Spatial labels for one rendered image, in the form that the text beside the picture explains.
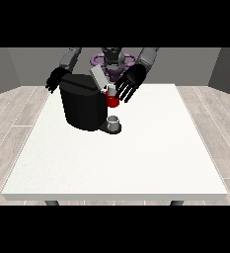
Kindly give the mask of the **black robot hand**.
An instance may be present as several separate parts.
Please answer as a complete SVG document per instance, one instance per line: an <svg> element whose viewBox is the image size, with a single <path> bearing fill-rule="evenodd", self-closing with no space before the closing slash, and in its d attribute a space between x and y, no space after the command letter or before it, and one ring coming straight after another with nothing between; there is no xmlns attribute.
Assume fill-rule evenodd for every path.
<svg viewBox="0 0 230 253"><path fill-rule="evenodd" d="M69 71L67 69L56 67L51 73L48 79L46 80L45 88L50 92L53 93L54 90L59 85L61 78L68 74Z"/></svg>
<svg viewBox="0 0 230 253"><path fill-rule="evenodd" d="M115 98L126 103L146 78L146 68L142 64L130 66L115 83Z"/></svg>

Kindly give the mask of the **red pod holder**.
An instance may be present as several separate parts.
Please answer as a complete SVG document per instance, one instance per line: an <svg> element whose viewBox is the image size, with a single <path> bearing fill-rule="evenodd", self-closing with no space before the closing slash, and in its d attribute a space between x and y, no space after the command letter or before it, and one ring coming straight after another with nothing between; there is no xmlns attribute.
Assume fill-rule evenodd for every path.
<svg viewBox="0 0 230 253"><path fill-rule="evenodd" d="M110 108L115 108L119 105L119 98L115 98L112 95L106 94L107 106Z"/></svg>

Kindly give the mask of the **pale grey machine lid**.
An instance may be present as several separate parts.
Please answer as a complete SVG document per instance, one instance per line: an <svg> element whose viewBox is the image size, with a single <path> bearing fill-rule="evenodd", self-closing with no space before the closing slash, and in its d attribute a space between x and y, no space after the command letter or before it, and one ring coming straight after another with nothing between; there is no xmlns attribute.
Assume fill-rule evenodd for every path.
<svg viewBox="0 0 230 253"><path fill-rule="evenodd" d="M99 90L103 90L109 84L109 81L100 65L92 67L89 72Z"/></svg>

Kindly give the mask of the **black coffee machine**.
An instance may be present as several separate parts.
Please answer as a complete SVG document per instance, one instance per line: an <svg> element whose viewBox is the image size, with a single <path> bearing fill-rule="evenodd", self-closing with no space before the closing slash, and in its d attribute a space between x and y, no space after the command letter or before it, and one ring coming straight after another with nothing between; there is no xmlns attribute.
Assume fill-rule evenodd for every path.
<svg viewBox="0 0 230 253"><path fill-rule="evenodd" d="M121 125L111 130L107 95L98 89L91 75L65 74L59 83L59 90L65 118L70 125L86 131L121 132Z"/></svg>

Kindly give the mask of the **small grey cup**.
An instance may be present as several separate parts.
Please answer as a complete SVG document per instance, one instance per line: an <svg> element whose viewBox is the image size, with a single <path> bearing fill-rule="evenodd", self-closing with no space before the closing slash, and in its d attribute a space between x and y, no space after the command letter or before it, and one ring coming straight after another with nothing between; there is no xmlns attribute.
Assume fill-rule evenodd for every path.
<svg viewBox="0 0 230 253"><path fill-rule="evenodd" d="M117 131L119 130L119 118L117 116L109 116L107 118L108 130Z"/></svg>

